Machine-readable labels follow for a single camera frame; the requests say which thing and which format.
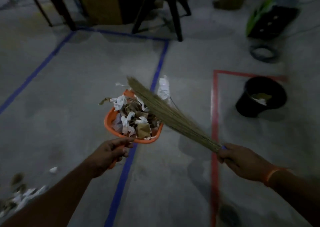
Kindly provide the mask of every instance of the black bucket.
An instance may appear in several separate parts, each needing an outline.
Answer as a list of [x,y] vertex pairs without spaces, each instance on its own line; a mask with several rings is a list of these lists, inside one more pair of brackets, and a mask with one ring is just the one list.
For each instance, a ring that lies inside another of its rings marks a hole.
[[[263,105],[252,98],[252,95],[258,93],[264,93],[272,97],[266,105]],[[243,116],[257,117],[260,112],[282,107],[286,101],[286,92],[279,83],[267,77],[254,77],[246,82],[244,92],[235,107]]]

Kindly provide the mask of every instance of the trash in bucket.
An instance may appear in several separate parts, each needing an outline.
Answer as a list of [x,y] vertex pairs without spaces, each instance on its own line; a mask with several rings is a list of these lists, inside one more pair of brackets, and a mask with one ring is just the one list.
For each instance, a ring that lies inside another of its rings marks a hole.
[[287,101],[284,88],[267,77],[249,79],[235,107],[245,117],[257,117],[260,112],[282,107]]

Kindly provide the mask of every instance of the dustpan handle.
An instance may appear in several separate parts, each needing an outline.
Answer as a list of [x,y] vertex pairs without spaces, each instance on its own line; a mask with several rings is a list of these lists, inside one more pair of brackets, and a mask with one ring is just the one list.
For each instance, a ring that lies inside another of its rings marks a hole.
[[[124,145],[117,146],[117,148],[124,148],[124,147],[125,147]],[[111,163],[111,165],[109,166],[108,169],[110,170],[110,169],[112,169],[113,167],[115,167],[117,162],[118,162],[118,159],[115,159],[115,160]]]

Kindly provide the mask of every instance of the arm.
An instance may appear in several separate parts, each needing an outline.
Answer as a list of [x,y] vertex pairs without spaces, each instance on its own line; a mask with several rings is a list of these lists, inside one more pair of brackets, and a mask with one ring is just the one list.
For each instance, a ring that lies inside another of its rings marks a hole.
[[126,150],[117,146],[131,148],[132,141],[122,138],[102,143],[78,167],[6,220],[1,227],[67,226],[91,179],[101,176],[114,159],[120,161],[122,156],[127,157]]
[[227,149],[218,152],[220,163],[233,170],[238,176],[261,181],[272,188],[300,213],[312,226],[318,226],[320,191],[289,171],[279,168],[249,148],[226,144]]

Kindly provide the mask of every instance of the hand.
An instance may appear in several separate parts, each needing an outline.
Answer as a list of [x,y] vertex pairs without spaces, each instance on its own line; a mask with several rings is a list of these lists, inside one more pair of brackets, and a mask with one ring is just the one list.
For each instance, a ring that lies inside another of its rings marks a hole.
[[235,144],[225,144],[227,149],[220,149],[218,160],[225,162],[238,176],[254,181],[262,181],[267,174],[276,168],[249,148]]
[[125,148],[117,147],[124,145],[127,148],[133,148],[131,143],[133,140],[133,138],[119,138],[105,141],[83,161],[83,164],[92,171],[93,178],[101,176],[115,159],[121,161],[122,157],[128,157],[128,152]]

